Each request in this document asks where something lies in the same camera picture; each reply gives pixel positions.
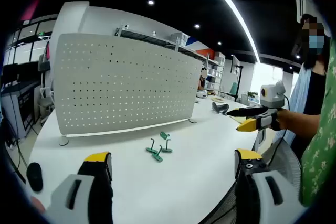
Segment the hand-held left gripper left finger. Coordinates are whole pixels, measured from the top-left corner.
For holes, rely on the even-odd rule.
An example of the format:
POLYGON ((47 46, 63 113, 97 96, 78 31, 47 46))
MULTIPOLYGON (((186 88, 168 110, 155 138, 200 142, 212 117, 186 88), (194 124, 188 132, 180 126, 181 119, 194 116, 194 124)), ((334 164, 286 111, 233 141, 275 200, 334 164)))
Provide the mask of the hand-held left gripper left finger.
POLYGON ((111 153, 88 156, 52 192, 45 212, 49 223, 113 223, 111 153))

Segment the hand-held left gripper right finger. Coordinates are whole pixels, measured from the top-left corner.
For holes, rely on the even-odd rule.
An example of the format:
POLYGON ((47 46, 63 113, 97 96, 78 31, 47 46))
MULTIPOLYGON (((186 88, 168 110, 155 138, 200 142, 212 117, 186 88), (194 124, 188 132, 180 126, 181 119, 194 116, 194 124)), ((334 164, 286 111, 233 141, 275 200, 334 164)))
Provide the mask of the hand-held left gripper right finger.
POLYGON ((295 223, 306 208, 299 191, 255 151, 235 150, 237 223, 295 223))

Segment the person's right hand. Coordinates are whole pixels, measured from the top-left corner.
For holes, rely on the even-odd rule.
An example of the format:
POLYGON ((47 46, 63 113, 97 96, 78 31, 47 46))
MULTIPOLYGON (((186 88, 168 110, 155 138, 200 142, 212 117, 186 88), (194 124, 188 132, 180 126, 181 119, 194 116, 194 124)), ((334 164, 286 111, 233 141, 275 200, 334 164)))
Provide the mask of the person's right hand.
POLYGON ((287 109, 278 109, 275 119, 271 123, 271 128, 275 131, 286 130, 291 111, 287 109))

